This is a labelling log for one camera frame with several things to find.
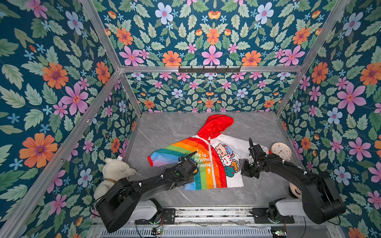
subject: clock face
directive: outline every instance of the clock face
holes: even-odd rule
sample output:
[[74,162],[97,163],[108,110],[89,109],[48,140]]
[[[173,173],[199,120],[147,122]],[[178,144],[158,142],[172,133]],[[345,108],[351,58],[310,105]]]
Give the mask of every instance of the clock face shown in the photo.
[[279,155],[282,159],[289,161],[291,157],[291,149],[284,143],[276,142],[271,147],[271,153]]

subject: rainbow jacket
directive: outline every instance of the rainbow jacket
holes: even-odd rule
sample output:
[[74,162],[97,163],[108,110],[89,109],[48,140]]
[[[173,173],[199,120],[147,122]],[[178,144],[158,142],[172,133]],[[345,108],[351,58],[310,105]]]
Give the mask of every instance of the rainbow jacket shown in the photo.
[[156,150],[148,157],[151,166],[178,163],[194,151],[199,172],[185,190],[243,187],[239,159],[249,158],[249,142],[221,134],[234,120],[225,115],[210,116],[197,135]]

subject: rainbow stripe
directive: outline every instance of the rainbow stripe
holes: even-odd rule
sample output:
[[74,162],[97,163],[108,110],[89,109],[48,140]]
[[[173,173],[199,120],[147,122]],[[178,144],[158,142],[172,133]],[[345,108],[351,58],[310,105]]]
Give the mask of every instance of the rainbow stripe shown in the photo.
[[148,161],[151,166],[155,167],[177,163],[179,161],[179,157],[186,156],[194,151],[198,152],[193,156],[193,159],[199,165],[199,172],[194,176],[194,184],[187,186],[186,189],[201,190],[215,188],[213,173],[216,181],[216,188],[226,188],[225,170],[219,156],[214,148],[211,147],[211,160],[213,162],[211,163],[209,146],[201,139],[190,137],[156,150],[151,156],[148,157]]

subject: marble floor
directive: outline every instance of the marble floor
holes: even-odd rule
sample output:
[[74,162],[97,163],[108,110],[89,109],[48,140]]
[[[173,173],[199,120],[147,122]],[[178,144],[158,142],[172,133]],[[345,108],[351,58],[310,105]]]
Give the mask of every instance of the marble floor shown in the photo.
[[[130,180],[160,174],[162,167],[151,167],[147,156],[153,151],[197,134],[213,113],[143,114],[127,163],[138,172]],[[274,113],[224,113],[234,119],[223,134],[243,140],[252,138],[268,148],[275,142],[289,144],[281,133]],[[153,196],[162,206],[266,206],[278,198],[290,198],[288,182],[273,173],[262,172],[259,179],[243,177],[244,187],[188,191],[182,187]]]

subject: white teddy bear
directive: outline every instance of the white teddy bear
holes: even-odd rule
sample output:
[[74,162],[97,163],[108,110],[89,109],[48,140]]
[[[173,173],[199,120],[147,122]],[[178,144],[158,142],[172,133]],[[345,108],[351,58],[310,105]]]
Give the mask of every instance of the white teddy bear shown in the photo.
[[106,164],[103,167],[102,174],[104,180],[98,185],[94,192],[94,198],[97,200],[105,195],[112,186],[121,178],[136,174],[136,170],[120,160],[106,158]]

